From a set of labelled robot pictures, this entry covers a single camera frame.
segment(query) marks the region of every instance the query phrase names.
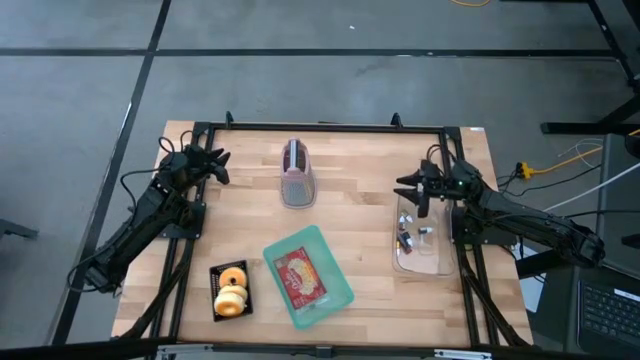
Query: teal container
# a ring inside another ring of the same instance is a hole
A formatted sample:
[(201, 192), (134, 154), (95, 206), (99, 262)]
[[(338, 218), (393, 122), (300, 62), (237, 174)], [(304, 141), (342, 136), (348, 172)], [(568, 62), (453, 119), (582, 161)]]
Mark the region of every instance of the teal container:
[(347, 279), (315, 225), (266, 247), (263, 255), (296, 329), (308, 328), (354, 299)]

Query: gray floor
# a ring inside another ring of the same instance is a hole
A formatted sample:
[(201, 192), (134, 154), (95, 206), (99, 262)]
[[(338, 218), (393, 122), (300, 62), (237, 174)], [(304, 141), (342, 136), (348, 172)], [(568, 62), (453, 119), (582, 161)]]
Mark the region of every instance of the gray floor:
[[(160, 1), (4, 0), (0, 6), (0, 47), (145, 48)], [(624, 33), (625, 15), (607, 11), (616, 20), (612, 28)], [(160, 47), (606, 48), (606, 42), (589, 9), (575, 4), (493, 1), (476, 9), (446, 0), (174, 0)], [(0, 242), (2, 348), (47, 341), (141, 60), (0, 57), (0, 218), (41, 231), (36, 241)], [(156, 58), (122, 171), (152, 164), (169, 119), (222, 120), (230, 110), (239, 122), (385, 124), (397, 111), (406, 124), (485, 127), (496, 173), (507, 175), (517, 161), (552, 165), (581, 139), (543, 136), (541, 122), (594, 121), (630, 96), (611, 61)], [(574, 163), (512, 188), (586, 168)], [(530, 192), (523, 202), (546, 207), (597, 184), (597, 173)], [(147, 181), (129, 183), (139, 194)], [(593, 209), (596, 200), (586, 197), (559, 213)], [(128, 201), (117, 187), (103, 240), (125, 219)], [(70, 341), (107, 339), (116, 307), (108, 295), (83, 296)]]

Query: white cable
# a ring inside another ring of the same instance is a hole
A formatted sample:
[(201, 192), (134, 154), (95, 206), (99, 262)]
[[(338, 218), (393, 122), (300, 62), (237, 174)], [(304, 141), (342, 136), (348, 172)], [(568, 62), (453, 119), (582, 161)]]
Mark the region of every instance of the white cable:
[(585, 159), (585, 158), (584, 158), (584, 156), (582, 156), (582, 153), (580, 152), (580, 149), (579, 149), (579, 147), (580, 147), (580, 146), (582, 146), (582, 145), (593, 145), (593, 146), (596, 146), (596, 147), (602, 147), (602, 144), (598, 144), (598, 143), (587, 143), (587, 142), (584, 142), (584, 143), (583, 143), (583, 142), (581, 141), (581, 142), (579, 142), (579, 143), (577, 143), (577, 144), (575, 145), (575, 149), (576, 149), (576, 152), (578, 153), (578, 156), (580, 156), (580, 160), (582, 160), (582, 162), (583, 162), (583, 163), (585, 163), (588, 167), (590, 167), (590, 168), (594, 168), (594, 167), (595, 167), (595, 165), (591, 165), (591, 163), (590, 163), (590, 162), (588, 162), (588, 161), (587, 161), (587, 159)]
[(585, 141), (600, 141), (603, 142), (602, 139), (598, 139), (598, 138), (584, 138), (580, 141), (578, 141), (575, 145), (573, 145), (572, 147), (568, 148), (567, 150), (563, 151), (562, 153), (558, 154), (558, 157), (564, 156), (566, 155), (569, 151), (573, 150), (576, 148), (576, 146), (582, 144)]
[(593, 189), (587, 190), (587, 191), (583, 192), (582, 194), (580, 194), (580, 195), (578, 195), (578, 196), (574, 196), (574, 197), (572, 197), (572, 198), (571, 198), (571, 199), (569, 199), (569, 200), (565, 200), (565, 201), (563, 201), (563, 202), (561, 202), (561, 203), (559, 203), (559, 204), (555, 204), (555, 205), (553, 205), (553, 206), (551, 206), (551, 207), (548, 207), (548, 208), (544, 209), (543, 211), (553, 210), (553, 209), (558, 208), (558, 207), (560, 207), (560, 206), (562, 206), (562, 205), (566, 205), (566, 204), (568, 204), (568, 203), (570, 203), (570, 202), (572, 202), (572, 201), (574, 201), (574, 200), (577, 200), (577, 199), (579, 199), (579, 198), (581, 198), (581, 197), (583, 197), (583, 196), (585, 196), (585, 195), (587, 195), (587, 194), (591, 194), (592, 192), (594, 192), (594, 191), (596, 191), (596, 190), (600, 189), (601, 187), (605, 187), (605, 186), (607, 186), (607, 185), (611, 184), (612, 182), (614, 182), (614, 181), (618, 180), (619, 178), (621, 178), (621, 177), (623, 177), (623, 176), (627, 175), (628, 173), (630, 173), (631, 171), (633, 171), (633, 170), (635, 170), (635, 169), (637, 169), (637, 168), (639, 168), (639, 167), (640, 167), (640, 162), (639, 162), (639, 163), (637, 163), (637, 164), (635, 164), (635, 165), (633, 165), (632, 167), (628, 168), (627, 170), (625, 170), (625, 171), (621, 172), (620, 174), (618, 174), (618, 175), (616, 175), (616, 176), (612, 177), (611, 179), (609, 179), (609, 180), (607, 180), (607, 181), (603, 182), (602, 184), (600, 184), (600, 185), (598, 185), (598, 186), (594, 187)]

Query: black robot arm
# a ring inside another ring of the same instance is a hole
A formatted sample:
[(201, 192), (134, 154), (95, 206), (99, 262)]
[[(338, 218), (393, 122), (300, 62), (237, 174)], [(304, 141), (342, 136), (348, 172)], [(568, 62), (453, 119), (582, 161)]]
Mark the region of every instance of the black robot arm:
[(591, 229), (507, 199), (464, 160), (456, 159), (447, 177), (436, 164), (422, 160), (418, 171), (397, 182), (412, 187), (394, 191), (418, 206), (418, 217), (428, 215), (430, 198), (463, 203), (452, 211), (452, 238), (456, 242), (492, 244), (490, 238), (485, 241), (479, 237), (486, 228), (495, 227), (549, 246), (562, 260), (580, 267), (597, 266), (604, 258), (604, 242)]
[(181, 152), (168, 154), (131, 209), (131, 217), (89, 258), (85, 282), (102, 293), (113, 292), (124, 280), (129, 264), (163, 229), (171, 224), (188, 227), (196, 221), (197, 207), (203, 204), (190, 202), (184, 195), (210, 174), (229, 183), (225, 165), (230, 154), (223, 155), (223, 151), (206, 152), (187, 145)]

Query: cable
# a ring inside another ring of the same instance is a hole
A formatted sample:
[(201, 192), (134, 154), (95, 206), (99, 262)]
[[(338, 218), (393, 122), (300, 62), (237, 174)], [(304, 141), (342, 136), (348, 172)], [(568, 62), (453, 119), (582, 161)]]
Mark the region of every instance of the cable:
[(616, 176), (612, 177), (611, 179), (609, 179), (609, 180), (607, 180), (607, 181), (603, 182), (602, 184), (600, 184), (600, 185), (598, 185), (598, 186), (596, 186), (596, 187), (594, 187), (594, 188), (592, 188), (592, 189), (590, 189), (590, 190), (587, 190), (587, 191), (583, 192), (583, 193), (582, 193), (582, 194), (580, 194), (580, 195), (574, 196), (574, 197), (572, 197), (572, 198), (571, 198), (571, 199), (569, 199), (569, 200), (565, 200), (565, 201), (563, 201), (563, 202), (560, 202), (560, 203), (558, 203), (558, 204), (555, 204), (555, 205), (553, 205), (553, 206), (550, 206), (550, 207), (548, 207), (548, 208), (544, 209), (543, 211), (545, 211), (545, 212), (546, 212), (546, 211), (553, 210), (553, 209), (558, 208), (558, 207), (560, 207), (560, 206), (562, 206), (562, 205), (566, 205), (566, 204), (568, 204), (568, 203), (570, 203), (570, 202), (572, 202), (572, 201), (574, 201), (574, 200), (577, 200), (577, 199), (579, 199), (579, 198), (581, 198), (581, 197), (583, 197), (583, 196), (585, 196), (585, 195), (591, 194), (592, 192), (594, 192), (594, 191), (596, 191), (596, 190), (598, 190), (598, 189), (600, 189), (600, 188), (602, 188), (602, 187), (605, 187), (605, 186), (607, 186), (607, 185), (611, 184), (612, 182), (614, 182), (614, 181), (618, 180), (619, 178), (621, 178), (621, 177), (625, 176), (626, 174), (630, 173), (631, 171), (633, 171), (633, 170), (635, 170), (635, 169), (637, 169), (637, 168), (639, 168), (639, 167), (640, 167), (640, 162), (639, 162), (639, 163), (637, 163), (637, 164), (635, 164), (635, 165), (633, 165), (632, 167), (628, 168), (627, 170), (625, 170), (625, 171), (621, 172), (620, 174), (618, 174), (618, 175), (616, 175)]
[[(638, 130), (636, 130), (636, 131), (633, 131), (633, 132), (629, 133), (627, 136), (634, 136), (634, 135), (636, 135), (636, 134), (638, 134), (638, 133), (640, 133), (640, 129), (638, 129)], [(586, 153), (582, 153), (582, 154), (581, 154), (581, 153), (579, 153), (579, 152), (578, 152), (578, 156), (574, 156), (574, 157), (572, 157), (571, 159), (566, 160), (566, 161), (563, 161), (563, 162), (561, 162), (561, 163), (559, 163), (559, 164), (553, 165), (553, 166), (552, 166), (552, 167), (550, 167), (550, 168), (547, 168), (547, 169), (544, 169), (544, 170), (534, 170), (534, 169), (531, 169), (531, 174), (546, 174), (546, 173), (551, 172), (551, 171), (553, 171), (553, 170), (555, 170), (555, 169), (557, 169), (557, 168), (560, 168), (560, 167), (562, 167), (562, 166), (565, 166), (565, 165), (567, 165), (567, 164), (570, 164), (570, 163), (572, 163), (572, 162), (574, 162), (574, 161), (576, 161), (576, 160), (578, 160), (578, 159), (582, 159), (582, 160), (584, 161), (584, 157), (585, 157), (585, 156), (590, 155), (590, 154), (593, 154), (593, 153), (596, 153), (596, 152), (598, 152), (598, 151), (600, 151), (600, 150), (602, 150), (602, 146), (599, 146), (599, 147), (597, 147), (597, 148), (595, 148), (595, 149), (591, 149), (591, 150), (587, 151)]]
[(499, 177), (498, 179), (500, 179), (500, 178), (505, 178), (505, 177), (508, 177), (509, 179), (507, 179), (507, 180), (506, 180), (505, 182), (503, 182), (503, 183), (498, 184), (498, 187), (499, 187), (499, 188), (500, 188), (500, 187), (503, 187), (503, 186), (505, 186), (505, 185), (509, 185), (509, 183), (510, 183), (510, 182), (512, 182), (512, 181), (516, 178), (516, 171), (515, 171), (515, 170), (513, 170), (513, 171), (511, 172), (511, 174), (509, 174), (508, 176), (501, 176), (501, 177)]
[(576, 161), (578, 159), (582, 159), (584, 156), (587, 156), (589, 154), (593, 154), (593, 153), (598, 152), (600, 150), (602, 150), (602, 146), (597, 147), (597, 148), (592, 149), (592, 150), (589, 150), (586, 153), (580, 154), (578, 156), (574, 156), (571, 159), (565, 160), (565, 161), (563, 161), (563, 162), (561, 162), (559, 164), (553, 165), (550, 168), (547, 168), (547, 169), (544, 169), (544, 170), (533, 170), (533, 174), (546, 174), (548, 172), (551, 172), (551, 171), (553, 171), (555, 169), (558, 169), (558, 168), (563, 167), (563, 166), (565, 166), (567, 164), (570, 164), (570, 163), (572, 163), (572, 162), (574, 162), (574, 161)]
[(636, 213), (640, 213), (640, 210), (594, 210), (594, 211), (585, 211), (585, 212), (571, 214), (571, 215), (564, 215), (563, 217), (570, 219), (578, 216), (585, 216), (585, 215), (591, 215), (591, 214), (606, 214), (606, 213), (636, 214)]
[(502, 184), (498, 184), (498, 189), (500, 189), (502, 186), (504, 186), (504, 189), (502, 189), (502, 191), (500, 191), (501, 194), (504, 194), (505, 192), (509, 192), (509, 185), (511, 185), (511, 183), (513, 182), (513, 180), (515, 180), (518, 177), (516, 170), (513, 170), (513, 172), (511, 173), (511, 176), (509, 177), (509, 180), (503, 182)]
[(511, 177), (511, 175), (502, 175), (502, 176), (498, 176), (496, 178), (496, 180), (500, 180), (500, 179), (504, 179), (504, 178), (510, 178), (510, 177)]
[(482, 6), (485, 6), (485, 5), (487, 5), (488, 3), (491, 2), (491, 0), (484, 0), (481, 3), (465, 3), (465, 2), (462, 2), (462, 1), (458, 1), (458, 0), (449, 0), (449, 1), (451, 1), (454, 4), (458, 4), (460, 6), (467, 6), (467, 7), (482, 7)]
[(584, 158), (584, 155), (580, 152), (579, 147), (582, 146), (582, 145), (593, 145), (593, 146), (596, 146), (596, 147), (602, 147), (602, 141), (603, 141), (602, 139), (598, 139), (598, 138), (584, 138), (584, 139), (578, 141), (572, 147), (568, 148), (566, 151), (558, 154), (558, 157), (566, 155), (571, 150), (575, 150), (576, 153), (578, 154), (578, 156), (580, 157), (580, 160), (582, 160), (582, 162), (585, 163), (585, 165), (587, 165), (588, 167), (594, 167), (595, 165), (591, 165), (591, 163), (589, 163)]
[(564, 183), (569, 182), (571, 180), (575, 180), (575, 179), (579, 178), (580, 176), (588, 174), (588, 173), (592, 172), (593, 170), (596, 170), (596, 169), (598, 169), (600, 167), (601, 167), (601, 165), (596, 165), (595, 167), (592, 167), (592, 168), (590, 168), (588, 170), (585, 170), (585, 171), (579, 173), (578, 175), (572, 176), (572, 177), (570, 177), (568, 179), (560, 180), (560, 181), (557, 181), (557, 182), (554, 182), (554, 183), (551, 183), (551, 184), (547, 184), (547, 185), (531, 187), (531, 188), (525, 189), (520, 194), (511, 193), (511, 192), (507, 191), (506, 189), (504, 190), (504, 192), (509, 194), (509, 195), (511, 195), (511, 196), (520, 197), (520, 196), (526, 194), (528, 191), (531, 191), (531, 190), (546, 189), (546, 188), (549, 188), (549, 187), (552, 187), (552, 186), (564, 184)]
[(193, 135), (193, 130), (187, 130), (180, 135), (180, 151), (184, 151), (184, 143), (182, 142), (182, 138), (188, 133), (191, 133), (191, 135)]
[(585, 165), (587, 165), (588, 167), (590, 167), (590, 168), (595, 167), (596, 165), (591, 165), (591, 163), (590, 163), (590, 162), (588, 162), (588, 161), (584, 158), (584, 155), (580, 152), (579, 147), (580, 147), (581, 145), (593, 145), (593, 146), (601, 146), (601, 145), (600, 145), (600, 144), (596, 144), (596, 143), (588, 143), (588, 142), (584, 142), (584, 143), (576, 144), (576, 146), (575, 146), (575, 148), (576, 148), (576, 152), (578, 153), (578, 156), (580, 156), (580, 160), (582, 160), (582, 162), (583, 162)]
[[(169, 151), (167, 148), (164, 147), (164, 145), (162, 144), (162, 140), (166, 140), (169, 143), (169, 146), (171, 147), (171, 151)], [(158, 144), (160, 145), (160, 148), (162, 148), (162, 150), (166, 151), (167, 153), (169, 153), (171, 155), (169, 157), (169, 161), (167, 161), (166, 164), (161, 165), (161, 166), (159, 166), (159, 167), (157, 167), (155, 169), (130, 171), (130, 172), (126, 173), (126, 174), (123, 174), (120, 177), (120, 184), (122, 185), (124, 190), (127, 192), (127, 194), (129, 195), (129, 197), (131, 198), (131, 201), (133, 203), (132, 215), (129, 218), (129, 222), (127, 223), (127, 226), (122, 228), (123, 229), (122, 232), (126, 231), (127, 228), (129, 228), (131, 226), (131, 224), (133, 223), (133, 219), (136, 216), (136, 211), (138, 210), (138, 204), (136, 202), (136, 198), (133, 196), (133, 193), (131, 192), (129, 187), (124, 183), (124, 179), (127, 176), (134, 175), (134, 174), (144, 174), (144, 173), (150, 173), (150, 172), (154, 172), (154, 171), (160, 171), (160, 170), (164, 169), (165, 167), (169, 166), (171, 164), (171, 162), (173, 161), (173, 157), (175, 155), (175, 148), (174, 148), (173, 143), (171, 142), (171, 140), (167, 139), (164, 136), (161, 136), (161, 137), (158, 138)], [(92, 255), (84, 258), (80, 262), (78, 262), (74, 267), (71, 268), (71, 270), (69, 270), (69, 272), (67, 273), (67, 286), (69, 287), (70, 291), (79, 292), (79, 293), (89, 293), (89, 292), (99, 291), (99, 290), (102, 289), (102, 288), (98, 288), (98, 287), (93, 287), (91, 289), (74, 288), (72, 283), (71, 283), (71, 276), (76, 272), (76, 270), (78, 270), (78, 268), (81, 265), (84, 265), (85, 263), (87, 263), (87, 262), (95, 259), (96, 257), (102, 255), (105, 251), (109, 250), (110, 248), (111, 248), (110, 246), (103, 247), (102, 249), (98, 250), (94, 254), (92, 254)]]
[[(427, 149), (427, 160), (431, 161), (431, 157), (433, 156), (433, 154), (436, 153), (436, 151), (441, 150), (442, 146), (440, 146), (440, 144), (433, 144), (431, 146), (429, 146), (429, 149)], [(451, 158), (453, 159), (453, 162), (457, 162), (458, 158), (453, 155), (453, 153), (447, 149), (447, 153), (449, 153), (449, 156), (451, 156)]]

